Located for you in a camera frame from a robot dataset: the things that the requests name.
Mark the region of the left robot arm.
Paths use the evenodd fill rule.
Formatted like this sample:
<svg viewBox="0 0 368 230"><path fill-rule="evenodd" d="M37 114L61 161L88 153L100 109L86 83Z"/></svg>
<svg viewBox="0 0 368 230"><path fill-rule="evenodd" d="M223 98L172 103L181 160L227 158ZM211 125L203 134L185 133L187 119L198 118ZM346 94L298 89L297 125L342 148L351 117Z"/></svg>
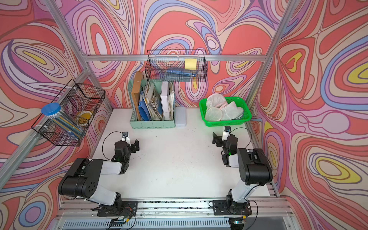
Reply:
<svg viewBox="0 0 368 230"><path fill-rule="evenodd" d="M58 185L58 193L73 198L82 198L99 206L92 209L99 217L134 217L137 201L123 201L119 192L111 191L100 183L102 175L123 175L130 156L140 150L140 143L133 144L127 138L115 143L115 156L111 161L77 158Z"/></svg>

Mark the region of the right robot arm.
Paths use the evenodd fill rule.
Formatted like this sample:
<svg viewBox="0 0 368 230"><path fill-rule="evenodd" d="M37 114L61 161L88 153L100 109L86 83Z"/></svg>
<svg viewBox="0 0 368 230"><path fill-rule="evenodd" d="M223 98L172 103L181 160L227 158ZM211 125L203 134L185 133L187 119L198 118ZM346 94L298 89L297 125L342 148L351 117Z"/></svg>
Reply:
<svg viewBox="0 0 368 230"><path fill-rule="evenodd" d="M222 148L221 158L228 168L239 169L240 180L229 190L224 200L213 200L214 215L241 215L248 217L252 214L249 201L250 195L273 178L272 167L262 149L238 148L238 138L229 131L222 136L212 134L212 143Z"/></svg>

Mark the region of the blue folder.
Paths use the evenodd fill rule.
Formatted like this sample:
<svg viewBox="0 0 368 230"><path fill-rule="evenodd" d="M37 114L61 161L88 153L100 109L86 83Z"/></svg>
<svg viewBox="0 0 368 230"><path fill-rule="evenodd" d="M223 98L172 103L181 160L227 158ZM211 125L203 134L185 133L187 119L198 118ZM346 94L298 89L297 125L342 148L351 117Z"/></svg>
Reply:
<svg viewBox="0 0 368 230"><path fill-rule="evenodd" d="M147 108L147 105L145 103L143 95L140 95L139 114L141 116L141 121L151 121L151 116Z"/></svg>

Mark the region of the green plastic basket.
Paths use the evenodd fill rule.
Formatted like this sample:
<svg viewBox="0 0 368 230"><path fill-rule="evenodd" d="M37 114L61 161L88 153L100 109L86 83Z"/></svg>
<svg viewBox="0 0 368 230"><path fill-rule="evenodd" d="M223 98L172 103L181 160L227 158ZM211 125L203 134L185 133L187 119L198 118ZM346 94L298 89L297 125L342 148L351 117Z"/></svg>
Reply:
<svg viewBox="0 0 368 230"><path fill-rule="evenodd" d="M226 102L217 106L208 99L199 102L201 117L207 127L241 125L252 118L245 100L240 97L225 97Z"/></svg>

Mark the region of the grey flat case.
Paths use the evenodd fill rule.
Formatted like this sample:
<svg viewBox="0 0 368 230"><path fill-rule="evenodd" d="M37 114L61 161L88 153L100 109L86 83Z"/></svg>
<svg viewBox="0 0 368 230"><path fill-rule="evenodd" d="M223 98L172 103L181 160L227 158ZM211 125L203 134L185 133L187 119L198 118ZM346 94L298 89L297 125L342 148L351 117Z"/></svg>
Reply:
<svg viewBox="0 0 368 230"><path fill-rule="evenodd" d="M186 108L183 106L177 106L175 108L175 126L185 127L187 125Z"/></svg>

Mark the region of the mint green file organizer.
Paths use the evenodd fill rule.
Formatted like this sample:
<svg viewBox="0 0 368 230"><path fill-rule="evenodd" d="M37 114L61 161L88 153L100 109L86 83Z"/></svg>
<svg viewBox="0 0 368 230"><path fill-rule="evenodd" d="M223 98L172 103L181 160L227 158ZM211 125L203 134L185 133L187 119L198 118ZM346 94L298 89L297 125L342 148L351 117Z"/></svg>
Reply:
<svg viewBox="0 0 368 230"><path fill-rule="evenodd" d="M164 118L161 89L161 82L141 80L138 99L130 96L133 106L130 124L133 129L175 128L174 118Z"/></svg>

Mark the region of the magazines in organizer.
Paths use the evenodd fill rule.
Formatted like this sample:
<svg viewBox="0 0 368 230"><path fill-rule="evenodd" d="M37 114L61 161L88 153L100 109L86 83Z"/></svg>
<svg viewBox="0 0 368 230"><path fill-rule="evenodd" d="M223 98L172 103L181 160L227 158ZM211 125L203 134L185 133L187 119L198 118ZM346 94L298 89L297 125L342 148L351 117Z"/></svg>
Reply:
<svg viewBox="0 0 368 230"><path fill-rule="evenodd" d="M161 97L152 82L147 82L143 96L149 110L151 120L162 121L163 109L161 104Z"/></svg>

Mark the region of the white binder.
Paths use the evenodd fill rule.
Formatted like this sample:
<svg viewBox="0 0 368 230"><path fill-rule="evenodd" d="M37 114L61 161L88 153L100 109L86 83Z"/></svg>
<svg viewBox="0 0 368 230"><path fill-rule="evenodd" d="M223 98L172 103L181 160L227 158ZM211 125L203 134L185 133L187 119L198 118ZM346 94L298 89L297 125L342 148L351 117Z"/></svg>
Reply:
<svg viewBox="0 0 368 230"><path fill-rule="evenodd" d="M168 101L168 81L162 82L161 103L162 103L162 109L163 109L163 119L170 120L170 110L169 110L169 101Z"/></svg>

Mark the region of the yellow tape roll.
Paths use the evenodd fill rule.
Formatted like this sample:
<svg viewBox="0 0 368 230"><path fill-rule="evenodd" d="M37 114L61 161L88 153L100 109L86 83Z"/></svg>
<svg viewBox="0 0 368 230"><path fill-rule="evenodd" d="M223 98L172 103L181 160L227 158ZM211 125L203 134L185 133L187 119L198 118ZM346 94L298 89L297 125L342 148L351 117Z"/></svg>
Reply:
<svg viewBox="0 0 368 230"><path fill-rule="evenodd" d="M90 121L91 116L92 116L92 112L90 112L90 111L78 112L77 115L76 115L76 122L80 126L85 126Z"/></svg>

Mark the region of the brown cardboard folder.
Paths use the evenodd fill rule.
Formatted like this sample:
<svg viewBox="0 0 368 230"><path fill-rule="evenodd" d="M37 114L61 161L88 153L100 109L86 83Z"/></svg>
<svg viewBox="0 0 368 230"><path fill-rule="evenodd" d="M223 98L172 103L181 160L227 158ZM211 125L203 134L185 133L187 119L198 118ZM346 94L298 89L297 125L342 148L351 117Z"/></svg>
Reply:
<svg viewBox="0 0 368 230"><path fill-rule="evenodd" d="M131 96L133 99L133 106L136 112L137 121L141 120L141 115L139 113L139 101L140 101L140 89L141 89L141 81L144 78L144 74L142 72L136 72L133 80L133 88L131 91Z"/></svg>

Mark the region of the blue pen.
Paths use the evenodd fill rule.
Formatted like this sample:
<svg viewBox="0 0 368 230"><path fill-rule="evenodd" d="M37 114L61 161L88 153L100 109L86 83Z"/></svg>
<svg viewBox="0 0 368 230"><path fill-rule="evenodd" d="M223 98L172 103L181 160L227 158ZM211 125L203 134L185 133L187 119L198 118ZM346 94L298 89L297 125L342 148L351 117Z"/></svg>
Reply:
<svg viewBox="0 0 368 230"><path fill-rule="evenodd" d="M166 73L169 75L179 75L179 76L185 76L185 77L196 77L197 76L196 71L185 70L185 69L168 69Z"/></svg>

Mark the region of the yellow sticky note pad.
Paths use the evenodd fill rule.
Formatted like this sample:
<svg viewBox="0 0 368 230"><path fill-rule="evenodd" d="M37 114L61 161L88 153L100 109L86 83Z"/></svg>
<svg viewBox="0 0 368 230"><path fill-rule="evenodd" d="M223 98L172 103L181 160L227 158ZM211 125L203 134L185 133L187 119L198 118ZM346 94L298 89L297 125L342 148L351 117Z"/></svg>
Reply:
<svg viewBox="0 0 368 230"><path fill-rule="evenodd" d="M195 71L197 69L196 58L185 58L185 70Z"/></svg>

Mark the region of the jar with blue lid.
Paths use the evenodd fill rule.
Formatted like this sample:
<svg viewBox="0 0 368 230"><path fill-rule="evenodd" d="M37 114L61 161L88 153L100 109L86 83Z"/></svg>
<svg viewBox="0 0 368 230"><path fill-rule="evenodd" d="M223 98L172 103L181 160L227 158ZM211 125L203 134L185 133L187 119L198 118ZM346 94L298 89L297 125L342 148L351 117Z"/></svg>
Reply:
<svg viewBox="0 0 368 230"><path fill-rule="evenodd" d="M49 103L41 109L41 113L62 128L70 137L79 139L82 129L73 118L68 115L59 103Z"/></svg>

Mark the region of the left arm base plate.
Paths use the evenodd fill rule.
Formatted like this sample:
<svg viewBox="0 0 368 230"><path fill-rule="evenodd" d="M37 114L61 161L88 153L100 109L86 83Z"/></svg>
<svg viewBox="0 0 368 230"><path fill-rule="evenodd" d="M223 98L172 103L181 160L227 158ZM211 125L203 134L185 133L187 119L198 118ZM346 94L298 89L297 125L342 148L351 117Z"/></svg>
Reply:
<svg viewBox="0 0 368 230"><path fill-rule="evenodd" d="M132 217L137 213L138 201L122 201L113 206L99 206L98 217Z"/></svg>

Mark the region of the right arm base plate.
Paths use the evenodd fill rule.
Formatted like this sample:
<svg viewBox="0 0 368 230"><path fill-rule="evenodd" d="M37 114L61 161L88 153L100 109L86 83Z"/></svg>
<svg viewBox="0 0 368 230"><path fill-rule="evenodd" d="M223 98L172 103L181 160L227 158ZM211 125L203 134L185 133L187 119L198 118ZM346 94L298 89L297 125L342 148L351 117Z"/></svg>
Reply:
<svg viewBox="0 0 368 230"><path fill-rule="evenodd" d="M252 209L249 202L237 203L226 200L213 200L212 202L213 212L215 216L227 216L227 215L252 215Z"/></svg>

